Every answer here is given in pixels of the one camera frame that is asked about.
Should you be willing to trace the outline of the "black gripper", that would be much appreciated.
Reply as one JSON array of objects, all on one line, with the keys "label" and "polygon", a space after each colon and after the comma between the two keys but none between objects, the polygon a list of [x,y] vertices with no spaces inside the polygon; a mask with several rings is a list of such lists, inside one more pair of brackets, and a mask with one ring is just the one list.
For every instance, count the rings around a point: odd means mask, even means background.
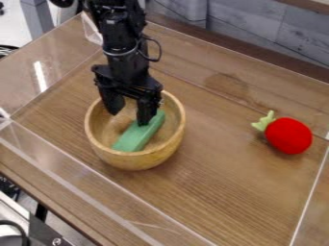
[{"label": "black gripper", "polygon": [[108,63],[93,64],[91,71],[105,109],[116,115],[125,105],[124,97],[136,100],[137,124],[145,126],[156,115],[161,100],[163,85],[148,73],[148,64],[157,62],[159,57],[151,58],[145,49],[103,53]]}]

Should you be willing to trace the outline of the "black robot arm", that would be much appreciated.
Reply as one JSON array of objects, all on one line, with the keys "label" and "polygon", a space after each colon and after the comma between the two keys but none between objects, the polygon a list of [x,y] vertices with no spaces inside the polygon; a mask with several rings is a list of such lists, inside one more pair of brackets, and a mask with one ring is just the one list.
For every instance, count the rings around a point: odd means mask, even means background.
[{"label": "black robot arm", "polygon": [[93,64],[95,85],[111,115],[124,108],[124,98],[136,101],[136,121],[148,124],[161,101],[163,85],[148,74],[148,63],[159,62],[148,55],[148,42],[159,42],[144,34],[145,11],[137,0],[84,0],[85,10],[101,35],[107,64]]}]

